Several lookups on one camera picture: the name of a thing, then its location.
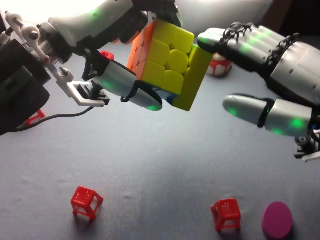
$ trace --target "robotic finger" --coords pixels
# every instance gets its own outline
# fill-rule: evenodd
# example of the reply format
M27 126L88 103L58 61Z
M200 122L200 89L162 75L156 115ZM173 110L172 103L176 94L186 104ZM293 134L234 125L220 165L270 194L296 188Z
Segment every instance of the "robotic finger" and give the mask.
M319 125L318 113L312 108L282 99L232 94L225 97L223 107L235 117L278 135L306 137Z

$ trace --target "yellow cube face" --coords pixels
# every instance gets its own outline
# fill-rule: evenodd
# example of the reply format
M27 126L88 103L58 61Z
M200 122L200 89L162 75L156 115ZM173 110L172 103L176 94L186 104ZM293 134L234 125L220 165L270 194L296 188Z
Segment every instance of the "yellow cube face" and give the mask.
M172 106L189 111L213 54L194 45L195 35L161 19L132 46L128 67Z

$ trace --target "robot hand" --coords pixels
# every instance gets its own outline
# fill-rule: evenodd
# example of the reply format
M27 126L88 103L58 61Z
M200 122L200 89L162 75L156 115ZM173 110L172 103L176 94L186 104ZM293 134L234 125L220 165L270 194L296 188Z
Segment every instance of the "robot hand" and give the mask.
M223 107L234 116L275 134L302 137L319 129L320 51L264 27L234 23L228 29L208 29L198 45L219 53L246 71L258 73L282 99L228 95Z

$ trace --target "gray surface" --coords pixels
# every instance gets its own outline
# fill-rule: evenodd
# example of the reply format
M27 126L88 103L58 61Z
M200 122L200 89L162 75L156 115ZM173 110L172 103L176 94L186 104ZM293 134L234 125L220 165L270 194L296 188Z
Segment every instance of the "gray surface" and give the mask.
M130 46L108 49L125 63ZM67 65L77 79L83 66L77 57ZM54 81L47 89L47 115L84 109ZM227 78L205 78L190 112L167 103L147 111L110 95L109 106L85 116L2 136L0 239L262 240L273 201L290 207L295 239L319 239L320 161L296 160L292 138L225 112L230 93L274 97L260 77L234 67ZM79 185L104 196L92 224L72 214ZM210 206L229 197L241 208L239 236L214 228Z

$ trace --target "miniature red stool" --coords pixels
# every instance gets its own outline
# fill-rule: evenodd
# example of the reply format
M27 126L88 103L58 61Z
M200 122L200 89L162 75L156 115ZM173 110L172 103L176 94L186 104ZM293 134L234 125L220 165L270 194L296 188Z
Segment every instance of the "miniature red stool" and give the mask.
M235 198L219 200L211 207L215 220L215 229L220 232L226 228L240 230L241 213L238 202ZM226 221L233 221L233 224L226 225Z
M98 203L95 209L92 209L91 203L94 200L94 197L97 198ZM71 199L73 214L82 214L88 216L91 220L94 220L96 218L96 212L103 201L104 198L95 190L86 188L84 186L79 186Z
M28 126L30 126L35 120L37 119L43 119L46 117L46 114L40 109L39 111L36 112L37 113L37 116L33 116L33 117L30 117L26 122L25 124L27 124Z
M109 51L101 51L101 54L110 60L115 60L115 55L112 52Z

